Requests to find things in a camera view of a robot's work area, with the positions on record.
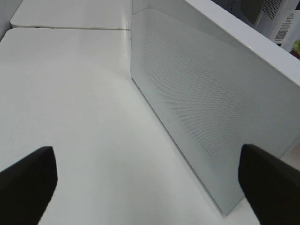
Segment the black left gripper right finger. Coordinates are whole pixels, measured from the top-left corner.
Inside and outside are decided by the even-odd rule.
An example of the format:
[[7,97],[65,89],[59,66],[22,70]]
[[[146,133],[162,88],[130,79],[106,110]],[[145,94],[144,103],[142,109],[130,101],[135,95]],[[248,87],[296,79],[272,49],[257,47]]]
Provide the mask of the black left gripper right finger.
[[300,223],[299,170],[253,144],[244,144],[238,181],[260,224]]

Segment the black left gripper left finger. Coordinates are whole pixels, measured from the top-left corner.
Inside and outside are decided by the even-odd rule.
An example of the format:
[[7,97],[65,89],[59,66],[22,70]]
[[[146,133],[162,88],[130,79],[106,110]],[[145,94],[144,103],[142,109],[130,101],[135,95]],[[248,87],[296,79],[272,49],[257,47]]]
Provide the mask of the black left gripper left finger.
[[0,173],[0,223],[37,225],[58,183],[53,147],[44,146]]

